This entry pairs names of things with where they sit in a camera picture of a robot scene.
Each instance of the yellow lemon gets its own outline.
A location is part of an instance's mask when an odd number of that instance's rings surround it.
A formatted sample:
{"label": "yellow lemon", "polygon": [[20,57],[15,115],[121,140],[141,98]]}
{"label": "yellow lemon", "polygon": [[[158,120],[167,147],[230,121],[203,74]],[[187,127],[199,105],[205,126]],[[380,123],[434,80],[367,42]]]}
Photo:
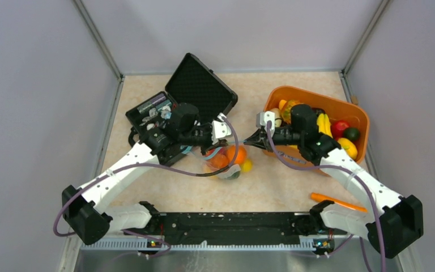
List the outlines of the yellow lemon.
{"label": "yellow lemon", "polygon": [[346,138],[339,138],[338,143],[342,146],[342,148],[346,151],[351,159],[356,160],[357,158],[357,148],[356,146]]}
{"label": "yellow lemon", "polygon": [[243,173],[247,173],[249,171],[251,171],[251,169],[253,169],[253,163],[251,162],[250,159],[246,159],[242,164],[241,164],[241,171]]}

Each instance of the open black case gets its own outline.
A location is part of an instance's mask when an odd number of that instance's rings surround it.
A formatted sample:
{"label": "open black case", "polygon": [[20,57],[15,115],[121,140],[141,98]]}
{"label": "open black case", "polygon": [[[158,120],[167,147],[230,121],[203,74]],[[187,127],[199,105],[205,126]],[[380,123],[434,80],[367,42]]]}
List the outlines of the open black case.
{"label": "open black case", "polygon": [[[187,53],[164,87],[145,102],[126,112],[132,128],[128,141],[135,144],[134,136],[143,135],[149,125],[159,125],[163,119],[158,114],[151,118],[150,110],[158,112],[168,106],[173,109],[179,103],[189,103],[199,109],[200,122],[211,122],[219,113],[228,114],[237,103],[237,94],[222,82],[199,58]],[[158,153],[159,163],[171,166],[185,154],[180,144],[172,144]]]}

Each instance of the toy orange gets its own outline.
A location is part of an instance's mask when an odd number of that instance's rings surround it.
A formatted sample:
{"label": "toy orange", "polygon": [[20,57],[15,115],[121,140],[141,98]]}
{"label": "toy orange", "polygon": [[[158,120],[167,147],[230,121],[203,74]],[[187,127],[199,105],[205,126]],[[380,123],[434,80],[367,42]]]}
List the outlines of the toy orange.
{"label": "toy orange", "polygon": [[223,167],[226,167],[226,165],[229,164],[229,160],[223,154],[216,154],[216,155],[214,155],[214,157],[212,157],[208,160],[208,163],[210,166],[212,166],[216,169],[221,169]]}
{"label": "toy orange", "polygon": [[286,104],[283,106],[283,109],[281,110],[281,117],[283,118],[283,121],[290,124],[291,123],[291,108],[295,105],[302,104],[298,100],[290,100],[286,102]]}
{"label": "toy orange", "polygon": [[[229,162],[231,162],[231,160],[233,159],[235,152],[236,152],[236,146],[229,146],[228,149],[226,150],[226,157],[228,158]],[[239,146],[237,151],[236,161],[234,162],[234,164],[242,164],[247,157],[248,157],[248,152],[246,151],[244,146]]]}

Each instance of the green lime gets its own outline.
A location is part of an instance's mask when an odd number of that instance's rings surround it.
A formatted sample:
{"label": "green lime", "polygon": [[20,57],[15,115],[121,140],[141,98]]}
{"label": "green lime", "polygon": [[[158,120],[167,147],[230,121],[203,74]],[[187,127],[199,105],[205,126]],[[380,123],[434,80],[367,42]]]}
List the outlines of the green lime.
{"label": "green lime", "polygon": [[359,129],[355,127],[348,127],[343,132],[343,138],[346,138],[350,140],[351,142],[355,142],[359,140],[359,137],[361,136],[361,133],[359,132]]}

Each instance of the orange bin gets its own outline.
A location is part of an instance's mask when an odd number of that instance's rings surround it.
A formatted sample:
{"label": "orange bin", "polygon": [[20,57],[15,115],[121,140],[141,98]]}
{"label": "orange bin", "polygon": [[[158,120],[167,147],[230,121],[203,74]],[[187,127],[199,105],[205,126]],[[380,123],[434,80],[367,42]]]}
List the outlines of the orange bin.
{"label": "orange bin", "polygon": [[[358,128],[361,133],[361,137],[357,142],[354,143],[357,148],[356,162],[361,163],[364,160],[364,155],[366,154],[366,145],[368,143],[369,117],[363,109],[354,104],[314,92],[305,91],[303,89],[291,86],[281,86],[275,88],[269,95],[264,107],[264,111],[277,108],[279,101],[281,100],[287,101],[292,99],[310,105],[312,108],[324,109],[329,116],[331,124],[339,120],[345,120],[353,128]],[[293,147],[277,146],[276,148],[278,151],[280,151],[280,153],[282,153],[285,160],[290,163],[301,167],[313,166],[312,163],[303,159],[299,151]],[[268,156],[275,156],[273,152],[264,151],[264,153]],[[316,172],[325,175],[319,170],[316,170]]]}

